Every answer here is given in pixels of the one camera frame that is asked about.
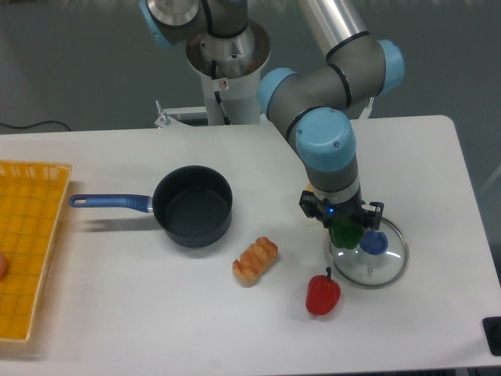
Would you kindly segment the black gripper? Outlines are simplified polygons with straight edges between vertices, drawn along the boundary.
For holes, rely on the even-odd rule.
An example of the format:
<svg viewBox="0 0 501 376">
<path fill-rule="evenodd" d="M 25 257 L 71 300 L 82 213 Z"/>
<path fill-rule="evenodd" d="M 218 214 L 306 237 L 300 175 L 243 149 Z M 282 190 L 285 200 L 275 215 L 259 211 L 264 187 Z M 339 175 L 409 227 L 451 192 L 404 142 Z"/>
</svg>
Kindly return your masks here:
<svg viewBox="0 0 501 376">
<path fill-rule="evenodd" d="M 338 220 L 346 220 L 364 230 L 379 230 L 384 212 L 384 203 L 366 203 L 360 193 L 345 202 L 335 204 L 327 198 L 321 200 L 313 192 L 303 190 L 299 206 L 308 218 L 316 219 L 325 228 Z"/>
</svg>

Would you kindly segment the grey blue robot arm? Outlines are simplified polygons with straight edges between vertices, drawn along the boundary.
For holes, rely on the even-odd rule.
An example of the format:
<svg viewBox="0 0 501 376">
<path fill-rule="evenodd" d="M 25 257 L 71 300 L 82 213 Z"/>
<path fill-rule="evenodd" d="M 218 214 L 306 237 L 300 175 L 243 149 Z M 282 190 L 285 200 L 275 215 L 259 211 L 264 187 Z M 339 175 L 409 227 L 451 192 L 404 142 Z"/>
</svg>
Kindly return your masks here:
<svg viewBox="0 0 501 376">
<path fill-rule="evenodd" d="M 289 68 L 261 73 L 270 41 L 245 1 L 142 1 L 139 8 L 158 45 L 185 44 L 210 125 L 265 116 L 289 143 L 312 185 L 300 199 L 308 217 L 325 227 L 379 228 L 384 206 L 362 199 L 355 134 L 344 111 L 399 85 L 405 64 L 393 42 L 373 39 L 352 2 L 301 2 L 325 58 L 306 75 Z"/>
</svg>

